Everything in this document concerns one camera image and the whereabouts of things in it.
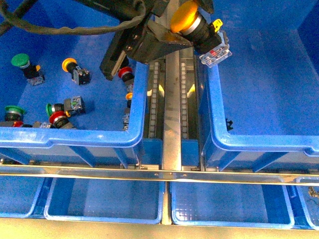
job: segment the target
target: blue plastic bin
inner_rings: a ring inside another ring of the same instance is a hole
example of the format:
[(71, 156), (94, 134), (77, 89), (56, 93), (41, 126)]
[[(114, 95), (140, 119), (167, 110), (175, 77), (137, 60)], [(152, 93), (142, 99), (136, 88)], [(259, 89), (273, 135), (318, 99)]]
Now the blue plastic bin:
[(158, 224), (164, 182), (54, 179), (45, 206), (49, 220)]
[[(20, 0), (9, 0), (14, 10)], [(114, 26), (119, 21), (73, 0), (39, 0), (26, 14), (34, 24), (50, 27)], [(113, 33), (96, 36), (47, 36), (13, 28), (0, 37), (0, 120), (4, 107), (18, 105), (27, 113), (24, 123), (48, 122), (47, 103), (62, 103), (64, 99), (82, 96), (86, 114), (70, 121), (79, 130), (0, 128), (0, 155), (27, 164), (35, 161), (65, 163), (127, 164), (138, 163), (143, 154), (143, 126), (145, 115), (148, 66), (131, 62), (135, 71), (134, 97), (130, 127), (122, 131), (127, 101), (125, 85), (117, 76), (105, 79), (99, 69)], [(45, 83), (31, 86), (23, 73), (11, 65), (11, 58), (26, 53), (33, 64), (41, 65)], [(75, 58), (92, 74), (91, 83), (78, 86), (71, 75), (62, 70), (62, 61)]]
[(41, 197), (45, 197), (41, 193), (45, 178), (2, 176), (0, 180), (0, 217), (41, 217), (38, 212)]
[[(319, 178), (301, 177), (302, 183), (318, 183)], [(309, 186), (289, 186), (288, 194), (295, 215), (296, 229), (319, 230), (319, 198), (311, 197)]]
[(214, 4), (233, 55), (198, 64), (206, 167), (318, 168), (319, 1)]
[(172, 183), (178, 225), (290, 229), (294, 216), (284, 186)]

